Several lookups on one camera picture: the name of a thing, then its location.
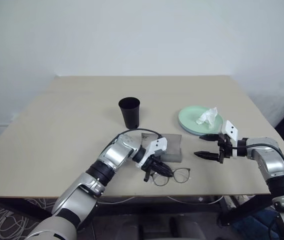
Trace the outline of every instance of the glasses lens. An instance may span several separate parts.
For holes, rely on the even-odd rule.
[[[153,178],[153,182],[157,186],[164,186],[169,181],[169,178],[167,176],[162,176],[156,172],[153,174],[152,178]]]
[[[190,171],[187,168],[179,168],[174,171],[174,179],[178,183],[185,183],[190,177]]]

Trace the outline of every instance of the glasses frame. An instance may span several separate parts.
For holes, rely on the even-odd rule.
[[[176,170],[180,170],[180,169],[186,169],[186,170],[188,170],[188,178],[187,178],[187,180],[185,180],[184,182],[179,182],[179,181],[177,181],[176,177],[174,176],[174,173],[176,172]],[[174,169],[172,172],[173,172],[173,178],[174,178],[175,182],[178,183],[178,184],[184,184],[184,183],[186,183],[186,182],[190,179],[190,171],[191,171],[191,168],[188,168],[188,167],[179,167],[179,168],[177,168],[177,169]],[[152,172],[152,173],[150,174],[150,176],[152,177],[152,180],[153,180],[153,182],[154,182],[154,184],[155,184],[156,186],[158,186],[158,187],[163,187],[163,186],[165,186],[165,185],[168,184],[168,182],[169,182],[169,180],[170,180],[170,177],[168,177],[168,176],[165,177],[165,176],[162,176],[161,174],[159,174],[159,175],[162,176],[162,177],[167,178],[167,181],[166,181],[166,183],[163,184],[163,185],[158,185],[158,184],[156,184],[156,181],[155,181],[155,179],[154,179],[154,177],[153,177],[154,174],[159,174],[159,173],[157,173],[157,172]]]

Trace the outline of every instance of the white wall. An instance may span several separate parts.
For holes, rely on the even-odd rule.
[[[275,126],[284,0],[0,1],[0,125],[55,75],[232,75]]]

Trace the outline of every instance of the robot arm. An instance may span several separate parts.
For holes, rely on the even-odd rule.
[[[207,141],[217,141],[219,153],[198,151],[198,157],[223,163],[231,156],[247,157],[255,160],[268,186],[275,209],[284,221],[284,155],[278,143],[268,137],[243,138],[238,140],[238,130],[230,122],[222,126],[222,133],[200,137]]]
[[[162,137],[143,148],[128,135],[120,134],[102,151],[90,168],[57,199],[52,216],[42,221],[26,239],[76,240],[77,228],[94,214],[98,206],[97,198],[103,194],[108,183],[127,159],[132,159],[138,168],[147,173],[152,169],[171,176],[171,169],[155,157],[166,151],[167,144],[167,139]]]

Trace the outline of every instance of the mint green plate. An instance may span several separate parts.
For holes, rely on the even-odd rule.
[[[223,124],[223,118],[219,114],[215,118],[214,127],[212,129],[209,129],[209,124],[206,122],[203,124],[197,124],[196,122],[207,110],[209,110],[209,108],[204,106],[185,107],[178,113],[178,122],[185,131],[197,136],[203,134],[217,134],[221,131]]]

